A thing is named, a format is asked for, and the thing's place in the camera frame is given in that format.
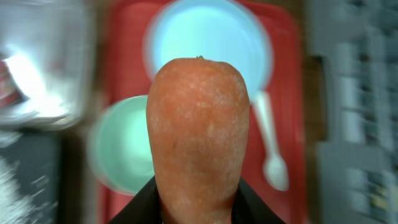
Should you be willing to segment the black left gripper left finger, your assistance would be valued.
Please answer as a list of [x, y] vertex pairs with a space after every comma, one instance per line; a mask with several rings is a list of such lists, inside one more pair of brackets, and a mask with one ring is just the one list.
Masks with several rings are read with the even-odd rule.
[[108, 224], [162, 224], [155, 177]]

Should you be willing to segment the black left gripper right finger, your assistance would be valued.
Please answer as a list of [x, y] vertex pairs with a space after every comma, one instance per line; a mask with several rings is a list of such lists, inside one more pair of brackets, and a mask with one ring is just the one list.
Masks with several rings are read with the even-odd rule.
[[240, 178], [231, 212], [232, 224], [285, 224]]

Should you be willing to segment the white plastic spoon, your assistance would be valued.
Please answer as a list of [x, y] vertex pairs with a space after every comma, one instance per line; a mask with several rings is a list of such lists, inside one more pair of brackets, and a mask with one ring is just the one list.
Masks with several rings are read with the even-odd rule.
[[266, 158], [262, 165], [264, 177], [274, 189], [287, 191], [289, 189], [289, 175], [286, 163], [279, 151], [268, 93], [266, 91], [258, 91], [252, 107], [266, 151]]

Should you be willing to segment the mint green bowl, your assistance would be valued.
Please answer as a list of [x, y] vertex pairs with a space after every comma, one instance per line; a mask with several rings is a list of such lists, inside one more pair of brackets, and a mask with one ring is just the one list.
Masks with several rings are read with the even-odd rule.
[[88, 163], [109, 189], [136, 195], [154, 176], [146, 119], [147, 96], [133, 96], [105, 109], [90, 130]]

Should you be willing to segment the orange carrot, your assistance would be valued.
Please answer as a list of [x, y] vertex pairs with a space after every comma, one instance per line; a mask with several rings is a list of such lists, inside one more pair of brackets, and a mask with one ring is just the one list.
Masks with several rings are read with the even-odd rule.
[[164, 65], [147, 128], [165, 223], [228, 223], [249, 131], [249, 97], [230, 64], [202, 57]]

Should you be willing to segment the light blue plate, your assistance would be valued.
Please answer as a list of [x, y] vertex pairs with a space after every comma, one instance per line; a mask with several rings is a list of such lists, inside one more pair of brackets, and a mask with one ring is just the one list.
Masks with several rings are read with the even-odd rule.
[[244, 78], [250, 100], [271, 79], [274, 53], [260, 20], [235, 1], [184, 0], [166, 4], [147, 30], [144, 53], [150, 78], [175, 58], [226, 62]]

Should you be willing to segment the red snack wrapper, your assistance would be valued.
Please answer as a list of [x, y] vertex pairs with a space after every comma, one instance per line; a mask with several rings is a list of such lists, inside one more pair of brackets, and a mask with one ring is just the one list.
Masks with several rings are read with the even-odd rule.
[[1, 108], [10, 106], [21, 100], [20, 91], [12, 78], [11, 72], [5, 61], [1, 61]]

